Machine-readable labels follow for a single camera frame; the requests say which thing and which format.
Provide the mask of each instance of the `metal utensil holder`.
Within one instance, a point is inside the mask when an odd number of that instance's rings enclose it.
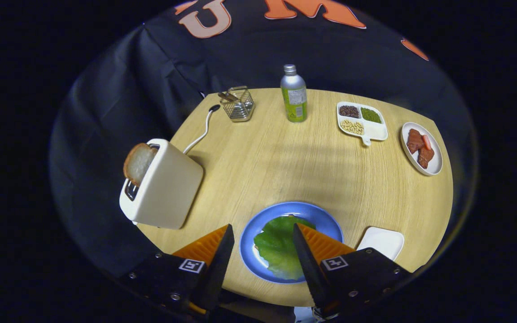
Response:
[[[254,101],[247,86],[232,87],[227,90],[227,93],[237,98],[235,101],[221,99],[221,105],[230,121],[248,121],[253,115]]]

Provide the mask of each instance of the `wooden table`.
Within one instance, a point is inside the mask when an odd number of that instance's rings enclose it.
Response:
[[[231,122],[224,111],[211,116],[209,134],[188,153],[205,175],[185,225],[179,230],[139,224],[161,250],[172,253],[227,223],[235,243],[223,288],[286,306],[313,306],[306,282],[274,284],[255,276],[242,262],[238,242],[247,222],[267,206],[304,201],[327,210],[342,227],[344,243],[356,248],[368,227],[399,231],[405,243],[396,262],[410,272],[433,255],[447,228],[452,207],[452,175],[436,124],[410,110],[352,94],[307,90],[308,118],[286,119],[279,88],[251,89],[252,118]],[[181,151],[205,131],[217,104],[209,94],[181,125],[171,143]],[[379,109],[388,139],[365,147],[359,137],[339,130],[336,104],[357,102]],[[443,169],[420,174],[400,143],[400,129],[412,121],[435,137]]]

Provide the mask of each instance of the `bottle label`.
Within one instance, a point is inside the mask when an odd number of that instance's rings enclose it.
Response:
[[[287,118],[291,122],[302,122],[306,119],[306,87],[298,90],[283,88],[283,98],[287,110]]]

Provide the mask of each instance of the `white plate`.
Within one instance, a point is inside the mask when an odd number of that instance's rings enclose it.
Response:
[[[408,141],[408,132],[410,129],[416,129],[420,135],[427,135],[428,139],[430,139],[430,144],[432,145],[432,149],[434,150],[434,157],[432,160],[428,163],[428,168],[424,169],[420,164],[418,164],[418,151],[415,151],[413,154],[410,154],[410,149],[408,149],[408,146],[406,145],[406,142]],[[423,126],[419,125],[418,123],[414,122],[407,122],[402,126],[402,130],[400,132],[400,140],[402,141],[402,149],[404,149],[404,152],[406,153],[406,156],[408,156],[408,159],[410,159],[410,162],[416,169],[427,175],[432,176],[436,175],[442,170],[442,154],[440,153],[440,147],[438,146],[438,143],[436,142],[436,139],[426,130]]]
[[[394,261],[404,246],[404,236],[398,231],[369,227],[356,250],[375,248],[376,251]]]
[[[359,110],[360,118],[351,118],[351,117],[341,116],[339,113],[340,107],[345,106],[345,105],[355,106]],[[380,121],[382,121],[382,123],[377,123],[377,122],[368,121],[368,120],[363,119],[363,113],[360,110],[360,108],[367,108],[367,109],[370,109],[370,110],[376,112],[378,114],[378,116],[380,117]],[[355,104],[354,102],[341,101],[338,104],[336,104],[336,117],[338,120],[338,127],[340,128],[340,130],[342,130],[343,132],[345,132],[349,135],[355,135],[357,137],[361,137],[363,139],[363,143],[367,146],[371,145],[370,139],[386,140],[386,138],[388,138],[388,129],[386,129],[386,121],[384,121],[384,117],[382,116],[382,113],[380,113],[380,111],[377,110],[376,108],[372,108],[371,106],[368,106],[368,105]],[[340,125],[340,123],[343,120],[348,120],[352,123],[360,122],[364,128],[363,134],[359,135],[357,133],[353,133],[353,132],[346,131],[345,129],[343,129],[342,126]]]

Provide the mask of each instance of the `white toaster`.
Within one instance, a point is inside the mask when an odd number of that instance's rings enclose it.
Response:
[[[164,139],[147,145],[158,151],[139,187],[125,179],[119,206],[135,224],[179,229],[201,185],[203,167]]]

